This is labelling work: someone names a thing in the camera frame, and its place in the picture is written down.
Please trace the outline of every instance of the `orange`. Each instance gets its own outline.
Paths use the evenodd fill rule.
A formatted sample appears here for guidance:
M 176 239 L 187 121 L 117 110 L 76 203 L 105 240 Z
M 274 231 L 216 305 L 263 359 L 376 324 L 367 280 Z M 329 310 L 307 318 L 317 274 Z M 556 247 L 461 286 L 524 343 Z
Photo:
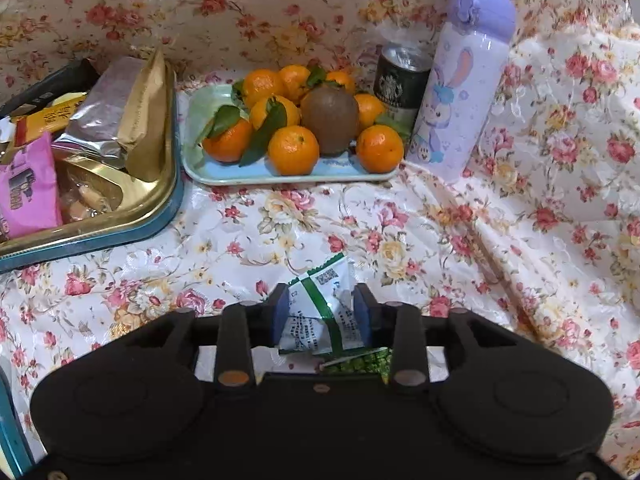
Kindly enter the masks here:
M 356 82 L 353 77 L 351 77 L 346 72 L 342 70 L 337 70 L 336 72 L 329 72 L 325 78 L 327 81 L 335 81 L 344 86 L 344 89 L 349 92 L 351 95 L 356 93 Z
M 404 146 L 393 128 L 375 124 L 358 136 L 356 155 L 369 173 L 388 173 L 402 160 Z
M 263 97 L 271 95 L 283 95 L 284 83 L 280 75 L 273 70 L 259 68 L 254 70 L 242 82 L 242 101 L 251 109 Z
M 375 95 L 356 94 L 354 97 L 358 102 L 360 131 L 373 126 L 373 121 L 376 120 L 376 117 L 386 112 L 385 105 Z
M 288 65 L 281 69 L 278 74 L 284 83 L 287 91 L 285 95 L 291 99 L 295 104 L 300 102 L 300 99 L 309 90 L 306 87 L 306 80 L 309 78 L 309 69 L 302 65 Z
M 273 134 L 267 153 L 279 174 L 308 175 L 320 157 L 320 146 L 311 130 L 285 126 Z
M 300 124 L 300 110 L 296 108 L 296 105 L 289 101 L 286 97 L 281 95 L 273 96 L 276 101 L 282 103 L 284 109 L 287 112 L 287 126 L 295 126 Z M 257 130 L 262 126 L 265 118 L 267 117 L 267 101 L 271 97 L 263 97 L 252 108 L 249 114 L 249 120 L 251 121 L 254 130 Z
M 204 139 L 202 148 L 218 162 L 237 162 L 249 145 L 254 131 L 246 119 L 240 119 L 215 139 Z

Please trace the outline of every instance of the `floral fabric backdrop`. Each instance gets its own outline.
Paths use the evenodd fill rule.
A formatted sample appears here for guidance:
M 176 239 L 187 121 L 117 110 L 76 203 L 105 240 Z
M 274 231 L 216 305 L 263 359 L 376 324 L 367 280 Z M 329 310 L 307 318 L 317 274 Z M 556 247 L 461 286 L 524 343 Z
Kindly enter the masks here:
M 445 1 L 0 0 L 0 98 L 73 57 L 103 68 L 157 44 L 182 75 L 183 118 L 193 89 L 257 65 L 318 58 L 366 88 L 390 31 L 434 49 Z M 601 454 L 640 472 L 640 28 L 627 0 L 514 1 L 511 59 L 455 185 L 409 166 L 378 186 L 187 182 L 153 239 L 0 276 L 2 355 L 36 454 L 26 407 L 49 371 L 173 308 L 264 298 L 344 251 L 380 300 L 464 305 L 597 373 L 615 404 Z

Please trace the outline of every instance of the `thermos bottle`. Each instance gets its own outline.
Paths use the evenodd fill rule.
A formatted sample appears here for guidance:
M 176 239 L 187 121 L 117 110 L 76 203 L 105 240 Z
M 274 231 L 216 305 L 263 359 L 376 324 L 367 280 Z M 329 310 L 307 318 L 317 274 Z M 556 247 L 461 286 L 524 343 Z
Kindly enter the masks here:
M 449 0 L 406 159 L 445 182 L 469 160 L 516 27 L 511 0 Z

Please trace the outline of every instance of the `light green tray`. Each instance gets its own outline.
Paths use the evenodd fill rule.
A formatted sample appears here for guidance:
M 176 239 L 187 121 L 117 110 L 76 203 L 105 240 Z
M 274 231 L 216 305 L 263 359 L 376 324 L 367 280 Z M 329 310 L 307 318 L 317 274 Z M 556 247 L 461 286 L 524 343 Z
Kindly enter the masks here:
M 196 91 L 189 102 L 186 132 L 182 145 L 182 164 L 187 174 L 195 181 L 208 186 L 235 186 L 248 184 L 284 184 L 287 182 L 356 182 L 388 180 L 396 174 L 368 173 L 354 155 L 321 157 L 310 175 L 280 176 L 263 157 L 251 165 L 221 164 L 195 145 L 198 134 L 225 104 L 233 104 L 231 85 L 212 85 Z

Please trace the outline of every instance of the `pink snack bag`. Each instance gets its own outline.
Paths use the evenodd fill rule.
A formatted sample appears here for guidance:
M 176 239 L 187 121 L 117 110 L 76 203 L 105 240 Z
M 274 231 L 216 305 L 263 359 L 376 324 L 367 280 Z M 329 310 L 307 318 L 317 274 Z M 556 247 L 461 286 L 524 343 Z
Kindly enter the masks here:
M 50 132 L 21 148 L 10 164 L 0 166 L 0 215 L 7 238 L 62 225 Z

